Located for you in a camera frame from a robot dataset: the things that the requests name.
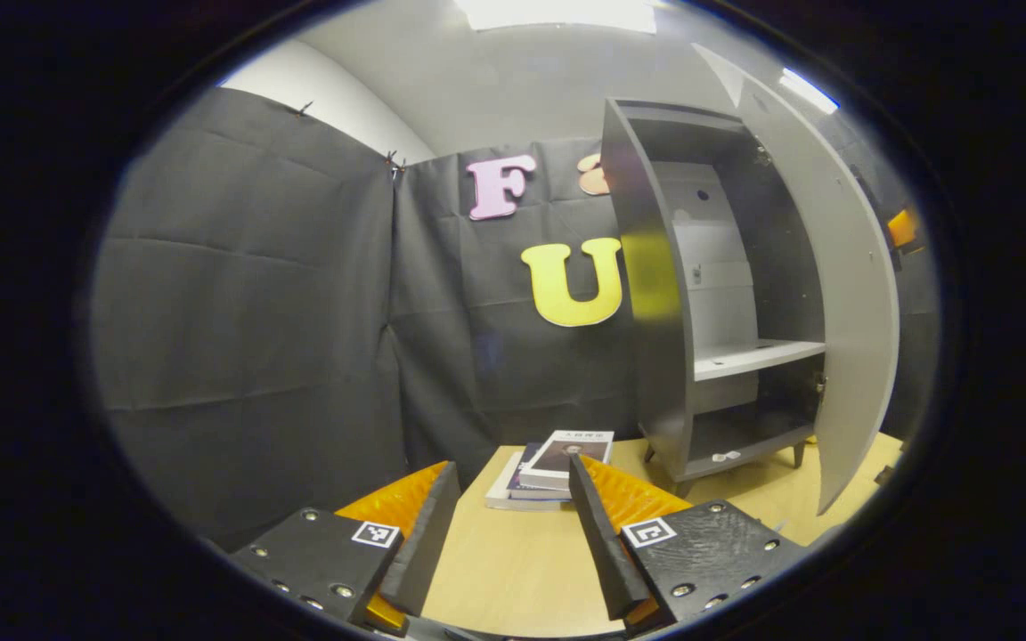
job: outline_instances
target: book cover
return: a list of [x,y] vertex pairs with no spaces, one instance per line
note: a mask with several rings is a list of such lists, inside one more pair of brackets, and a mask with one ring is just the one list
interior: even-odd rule
[[557,430],[521,470],[520,482],[553,489],[569,487],[569,455],[582,454],[607,463],[613,433]]
[[509,483],[521,462],[520,451],[514,451],[505,464],[501,475],[485,492],[485,507],[498,510],[520,510],[523,512],[546,512],[561,510],[564,500],[558,498],[510,498]]
[[521,462],[517,464],[516,472],[513,472],[513,478],[510,478],[509,491],[510,498],[562,498],[569,499],[573,496],[569,494],[567,488],[564,489],[552,489],[545,487],[535,487],[532,484],[527,484],[521,482],[521,471],[524,470],[525,466],[528,466],[529,459],[537,455],[537,451],[541,449],[542,443],[539,442],[528,442],[525,443],[524,451],[521,453]]

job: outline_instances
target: yellow letter u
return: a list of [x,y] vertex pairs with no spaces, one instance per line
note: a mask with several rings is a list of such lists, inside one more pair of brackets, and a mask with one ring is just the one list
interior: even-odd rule
[[602,323],[620,309],[624,297],[620,271],[616,267],[620,240],[586,240],[581,250],[591,256],[599,285],[599,292],[591,301],[574,301],[569,294],[569,275],[564,271],[564,261],[573,251],[567,245],[537,245],[521,252],[521,261],[529,267],[537,311],[554,325],[576,327]]

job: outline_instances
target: open cabinet door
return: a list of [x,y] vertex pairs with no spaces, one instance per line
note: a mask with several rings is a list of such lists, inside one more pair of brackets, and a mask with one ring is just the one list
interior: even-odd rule
[[757,78],[699,44],[693,47],[773,158],[818,264],[826,314],[827,385],[814,425],[822,515],[858,474],[893,391],[899,340],[893,264],[866,195],[818,130]]

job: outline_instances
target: ceiling light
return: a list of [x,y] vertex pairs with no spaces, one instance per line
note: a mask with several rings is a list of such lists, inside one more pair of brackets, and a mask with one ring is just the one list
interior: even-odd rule
[[822,113],[832,114],[838,111],[837,103],[831,101],[826,93],[819,91],[818,86],[810,84],[805,78],[798,76],[793,71],[788,69],[782,70],[782,78],[779,78],[779,84],[804,97],[810,105],[814,105],[819,110],[822,110]]
[[588,24],[656,33],[652,0],[456,0],[474,31],[532,24]]

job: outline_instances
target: white shelf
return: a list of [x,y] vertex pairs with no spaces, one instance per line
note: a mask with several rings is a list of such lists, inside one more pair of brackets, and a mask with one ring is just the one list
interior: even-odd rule
[[826,344],[758,339],[753,344],[704,347],[696,350],[696,382],[772,368],[826,352]]

